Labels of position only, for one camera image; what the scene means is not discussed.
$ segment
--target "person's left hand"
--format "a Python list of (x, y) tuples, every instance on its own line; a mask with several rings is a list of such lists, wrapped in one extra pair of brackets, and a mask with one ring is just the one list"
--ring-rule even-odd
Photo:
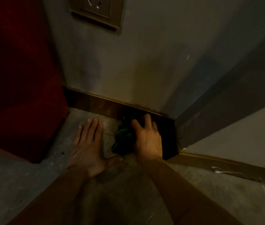
[(103, 124), (95, 118), (87, 120), (85, 127), (79, 125), (74, 147), (69, 158), (69, 166), (77, 166), (94, 177), (108, 167), (123, 161), (120, 156), (104, 158), (101, 153)]

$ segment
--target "red object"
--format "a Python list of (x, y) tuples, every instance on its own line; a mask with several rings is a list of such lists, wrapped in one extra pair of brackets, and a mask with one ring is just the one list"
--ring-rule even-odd
[(40, 162), (69, 108), (33, 0), (0, 0), (0, 149)]

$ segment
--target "dirty floor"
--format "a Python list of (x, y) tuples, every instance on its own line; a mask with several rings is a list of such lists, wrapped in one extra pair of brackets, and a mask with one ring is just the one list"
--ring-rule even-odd
[[(31, 164), (0, 157), (0, 225), (8, 223), (66, 168), (69, 148), (79, 124), (103, 121), (103, 150), (111, 146), (119, 121), (71, 109), (46, 159)], [(226, 174), (169, 164), (196, 188), (245, 225), (265, 224), (265, 184)], [(90, 179), (72, 206), (75, 224), (173, 224), (161, 196), (134, 155)]]

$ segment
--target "hand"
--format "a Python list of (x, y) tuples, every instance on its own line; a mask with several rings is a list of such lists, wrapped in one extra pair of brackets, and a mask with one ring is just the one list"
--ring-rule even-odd
[(123, 161), (120, 156), (104, 158), (101, 153), (103, 124), (95, 118), (87, 120), (83, 128), (79, 125), (74, 147), (69, 158), (69, 166), (77, 166), (87, 172), (88, 177), (94, 177), (108, 167)]
[(131, 122), (137, 138), (134, 150), (140, 163), (147, 160), (162, 159), (163, 157), (162, 138), (157, 131), (156, 123), (154, 121), (151, 122), (149, 114), (144, 115), (144, 120), (144, 128), (135, 119)]

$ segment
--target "person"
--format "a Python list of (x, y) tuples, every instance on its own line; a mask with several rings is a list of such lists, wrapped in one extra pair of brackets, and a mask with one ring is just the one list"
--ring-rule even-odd
[[(134, 151), (159, 190), (174, 224), (241, 224), (167, 165), (162, 159), (162, 139), (156, 123), (149, 114), (144, 120), (144, 127), (137, 120), (131, 122), (136, 133)], [(102, 137), (103, 124), (97, 119), (88, 119), (84, 127), (79, 125), (67, 169), (9, 225), (61, 224), (82, 184), (123, 161), (120, 156), (103, 157)]]

